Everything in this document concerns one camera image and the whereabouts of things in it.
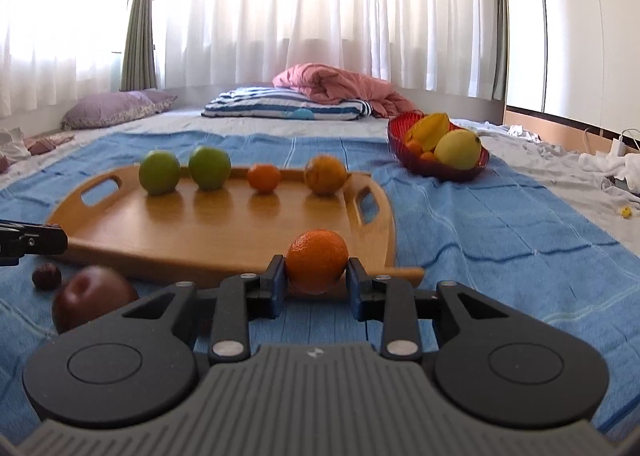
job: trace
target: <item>striped pillow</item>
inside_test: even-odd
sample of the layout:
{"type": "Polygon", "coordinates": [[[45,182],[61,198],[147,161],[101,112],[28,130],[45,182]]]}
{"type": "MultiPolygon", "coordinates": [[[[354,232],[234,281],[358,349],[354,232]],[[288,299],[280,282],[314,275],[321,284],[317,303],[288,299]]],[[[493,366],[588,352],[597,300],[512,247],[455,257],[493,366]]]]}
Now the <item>striped pillow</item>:
{"type": "Polygon", "coordinates": [[[203,116],[261,116],[298,120],[356,120],[372,114],[366,100],[327,105],[288,88],[251,87],[222,93],[204,106],[203,116]]]}

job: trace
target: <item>small yellow toy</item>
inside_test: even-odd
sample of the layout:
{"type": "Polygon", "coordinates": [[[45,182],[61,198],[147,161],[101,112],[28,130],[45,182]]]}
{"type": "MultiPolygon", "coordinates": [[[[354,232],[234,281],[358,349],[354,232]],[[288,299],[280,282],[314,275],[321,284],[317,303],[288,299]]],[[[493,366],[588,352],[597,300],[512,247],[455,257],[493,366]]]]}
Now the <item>small yellow toy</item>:
{"type": "Polygon", "coordinates": [[[634,212],[631,210],[631,207],[629,205],[627,205],[626,207],[622,207],[622,209],[620,209],[620,215],[625,219],[628,220],[631,216],[633,216],[634,212]]]}

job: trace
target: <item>pink comforter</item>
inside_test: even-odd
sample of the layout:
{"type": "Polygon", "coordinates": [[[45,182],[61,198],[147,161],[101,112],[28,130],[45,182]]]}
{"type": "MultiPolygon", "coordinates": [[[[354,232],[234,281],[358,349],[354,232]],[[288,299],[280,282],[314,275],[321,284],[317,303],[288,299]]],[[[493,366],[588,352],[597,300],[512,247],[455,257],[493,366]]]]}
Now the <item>pink comforter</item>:
{"type": "Polygon", "coordinates": [[[325,64],[298,64],[274,77],[273,85],[296,90],[319,104],[337,104],[345,99],[367,100],[383,118],[418,111],[391,83],[325,64]]]}

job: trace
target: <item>tangerine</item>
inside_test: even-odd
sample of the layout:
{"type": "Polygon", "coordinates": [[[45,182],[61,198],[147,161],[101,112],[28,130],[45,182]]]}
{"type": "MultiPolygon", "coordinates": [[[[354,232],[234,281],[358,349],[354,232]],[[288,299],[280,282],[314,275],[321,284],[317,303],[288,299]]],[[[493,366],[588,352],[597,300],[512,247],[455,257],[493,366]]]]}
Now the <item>tangerine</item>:
{"type": "Polygon", "coordinates": [[[280,170],[270,163],[256,163],[246,173],[249,185],[262,194],[273,192],[281,179],[280,170]]]}
{"type": "Polygon", "coordinates": [[[348,260],[349,250],[340,234],[319,229],[291,243],[284,266],[292,289],[313,295],[335,286],[348,260]]]}
{"type": "Polygon", "coordinates": [[[335,156],[319,154],[306,164],[304,181],[315,194],[330,196],[347,181],[347,170],[335,156]]]}
{"type": "Polygon", "coordinates": [[[427,162],[437,162],[438,159],[433,151],[427,151],[420,155],[420,160],[426,160],[427,162]]]}
{"type": "Polygon", "coordinates": [[[420,156],[422,154],[422,144],[417,140],[409,140],[406,143],[406,148],[410,150],[415,156],[420,156]]]}

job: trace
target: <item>white cabinet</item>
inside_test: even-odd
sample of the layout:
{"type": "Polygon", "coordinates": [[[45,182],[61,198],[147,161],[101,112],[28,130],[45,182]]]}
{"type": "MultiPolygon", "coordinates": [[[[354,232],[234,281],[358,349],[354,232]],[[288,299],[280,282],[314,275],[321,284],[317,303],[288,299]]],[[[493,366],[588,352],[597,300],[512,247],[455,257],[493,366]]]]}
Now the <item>white cabinet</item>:
{"type": "Polygon", "coordinates": [[[640,0],[509,0],[507,105],[640,129],[640,0]]]}
{"type": "Polygon", "coordinates": [[[594,126],[602,112],[599,0],[546,0],[545,113],[594,126]]]}
{"type": "Polygon", "coordinates": [[[600,126],[640,129],[640,0],[600,0],[604,50],[600,126]]]}
{"type": "Polygon", "coordinates": [[[508,106],[542,110],[545,79],[543,14],[542,0],[508,0],[508,106]]]}

